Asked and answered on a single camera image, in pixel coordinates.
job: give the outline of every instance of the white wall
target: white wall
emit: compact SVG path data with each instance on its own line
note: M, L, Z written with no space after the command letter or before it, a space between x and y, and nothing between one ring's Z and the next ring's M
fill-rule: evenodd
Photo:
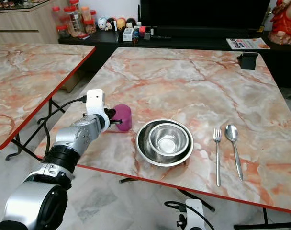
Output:
M276 5L277 0L271 0L270 7ZM126 19L133 17L137 20L137 7L140 0L80 0L80 6L90 6L97 11L97 18L105 17L124 17ZM266 21L265 30L272 29L272 15Z

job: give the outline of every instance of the spoon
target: spoon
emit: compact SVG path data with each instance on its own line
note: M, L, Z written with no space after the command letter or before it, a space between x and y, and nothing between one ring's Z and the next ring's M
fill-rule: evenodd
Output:
M238 131L237 131L236 126L234 126L233 124L227 125L226 130L225 130L225 135L226 135L226 138L229 139L234 145L237 172L238 172L240 180L243 181L241 163L240 163L240 158L238 155L238 150L237 150L237 145L236 145L236 141L238 139Z

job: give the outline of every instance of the black screen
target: black screen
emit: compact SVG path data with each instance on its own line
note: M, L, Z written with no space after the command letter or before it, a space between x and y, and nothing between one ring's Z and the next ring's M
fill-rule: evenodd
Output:
M149 26L258 29L270 0L141 0Z

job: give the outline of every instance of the toy figure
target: toy figure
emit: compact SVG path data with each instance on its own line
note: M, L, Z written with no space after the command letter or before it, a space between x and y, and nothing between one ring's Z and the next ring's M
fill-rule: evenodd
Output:
M136 46L137 43L138 43L138 39L139 39L139 28L136 27L133 31L133 36L132 36L132 42L133 42L133 45Z
M280 45L291 45L291 0L278 0L273 14L270 41Z
M114 18L109 18L109 19L107 19L107 21L106 21L106 27L105 27L105 30L106 31L108 31L108 30L115 30L115 24L114 24L114 21L115 21L116 19L114 19Z
M126 20L126 28L134 28L136 21L134 18L129 18Z
M125 28L126 21L124 18L117 19L117 28L118 30L123 30Z
M98 27L100 30L105 30L105 26L106 26L106 18L99 18L98 20Z

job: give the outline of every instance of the red statue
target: red statue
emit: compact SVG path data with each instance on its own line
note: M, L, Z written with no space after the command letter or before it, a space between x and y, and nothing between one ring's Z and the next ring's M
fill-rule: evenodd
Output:
M271 42L291 45L291 0L278 0L272 13L273 27L269 34Z

